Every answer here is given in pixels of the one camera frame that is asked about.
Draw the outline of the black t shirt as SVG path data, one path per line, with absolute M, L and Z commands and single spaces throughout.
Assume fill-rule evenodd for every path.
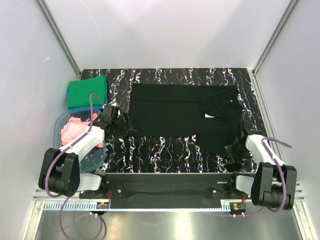
M 243 107 L 234 85 L 132 85 L 128 115 L 134 137 L 191 137 L 223 155 L 240 131 Z

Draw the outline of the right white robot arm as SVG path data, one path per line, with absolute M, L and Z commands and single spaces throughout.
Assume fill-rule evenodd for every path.
M 253 157 L 257 163 L 254 176 L 234 174 L 226 189 L 232 198 L 246 194 L 255 206 L 272 212 L 289 211 L 294 206 L 297 170 L 285 164 L 271 148 L 269 142 L 291 148 L 285 142 L 260 134 L 249 134 L 225 147 L 225 153 L 235 162 Z

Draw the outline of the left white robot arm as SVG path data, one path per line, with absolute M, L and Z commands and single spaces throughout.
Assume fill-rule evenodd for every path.
M 80 172 L 81 161 L 98 144 L 109 137 L 123 138 L 134 133 L 129 115 L 119 112 L 116 116 L 98 115 L 85 125 L 81 134 L 58 149 L 49 148 L 44 153 L 38 178 L 38 187 L 51 198 L 71 197 L 77 192 L 90 191 L 103 198 L 108 186 L 103 177 L 89 172 Z

